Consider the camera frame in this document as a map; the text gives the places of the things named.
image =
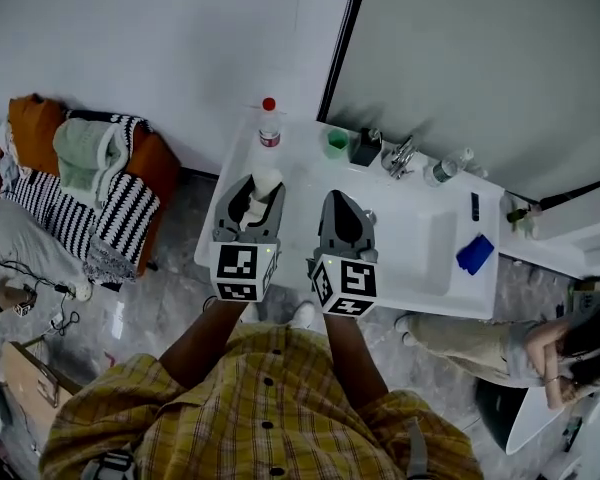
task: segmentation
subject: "white sink counter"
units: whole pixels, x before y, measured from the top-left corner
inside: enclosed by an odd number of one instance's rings
[[[418,154],[402,180],[392,179],[380,165],[349,163],[347,155],[332,160],[323,153],[331,127],[315,121],[286,119],[275,148],[257,136],[257,112],[250,112],[222,167],[195,261],[209,264],[209,242],[218,198],[256,166],[279,169],[287,194],[278,238],[282,254],[272,282],[302,292],[310,289],[306,258],[319,245],[318,226],[327,193],[341,190],[363,210],[377,216],[374,227],[382,306],[470,318],[489,319],[498,269],[499,201],[503,189],[467,173],[438,188],[426,185],[422,168],[429,158]],[[471,192],[480,197],[480,220],[471,220]],[[460,269],[455,255],[478,234],[495,251],[475,276]]]

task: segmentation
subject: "white wall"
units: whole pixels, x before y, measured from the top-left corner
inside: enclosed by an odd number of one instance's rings
[[[243,105],[315,118],[347,0],[0,0],[0,120],[38,92],[149,119],[218,172]]]
[[[600,0],[363,0],[329,119],[465,145],[540,198],[600,179]]]

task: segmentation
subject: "blue sponge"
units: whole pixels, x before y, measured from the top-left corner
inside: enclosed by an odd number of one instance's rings
[[[463,270],[474,275],[493,252],[493,244],[486,236],[478,235],[473,241],[456,254],[458,265]]]

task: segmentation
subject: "black and white striped fabric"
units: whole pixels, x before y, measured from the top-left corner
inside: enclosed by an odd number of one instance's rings
[[[159,206],[158,197],[140,178],[116,174],[96,234],[137,266],[149,224]]]
[[[26,208],[38,223],[74,256],[87,258],[90,233],[95,223],[92,208],[60,191],[60,179],[33,171],[18,179],[14,190],[2,194]]]

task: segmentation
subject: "green towel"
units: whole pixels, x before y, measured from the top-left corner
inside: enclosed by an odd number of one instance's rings
[[[129,152],[120,125],[68,119],[56,130],[60,189],[95,210],[102,209],[113,176],[127,163]]]

